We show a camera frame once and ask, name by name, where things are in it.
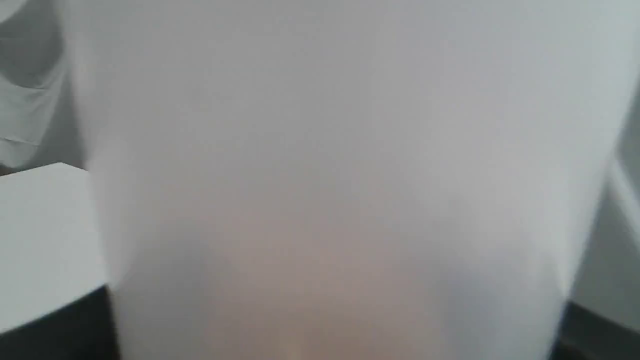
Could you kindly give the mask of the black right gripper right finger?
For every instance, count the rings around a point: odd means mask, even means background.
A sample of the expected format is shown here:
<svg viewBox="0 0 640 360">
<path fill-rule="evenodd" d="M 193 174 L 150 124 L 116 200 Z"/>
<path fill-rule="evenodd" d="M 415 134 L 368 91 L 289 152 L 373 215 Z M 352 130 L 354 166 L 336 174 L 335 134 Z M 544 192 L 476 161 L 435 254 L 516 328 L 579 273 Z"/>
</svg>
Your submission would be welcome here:
<svg viewBox="0 0 640 360">
<path fill-rule="evenodd" d="M 556 360 L 638 360 L 639 333 L 570 301 L 555 341 Z"/>
</svg>

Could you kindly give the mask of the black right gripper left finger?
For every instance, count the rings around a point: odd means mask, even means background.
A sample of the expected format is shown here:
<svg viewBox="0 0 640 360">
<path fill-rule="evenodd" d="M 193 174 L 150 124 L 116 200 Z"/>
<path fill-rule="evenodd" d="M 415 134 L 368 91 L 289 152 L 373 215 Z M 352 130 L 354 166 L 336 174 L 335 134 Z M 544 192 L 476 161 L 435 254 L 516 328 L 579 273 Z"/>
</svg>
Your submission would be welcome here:
<svg viewBox="0 0 640 360">
<path fill-rule="evenodd" d="M 106 285 L 45 316 L 1 333 L 2 360 L 119 360 Z"/>
</svg>

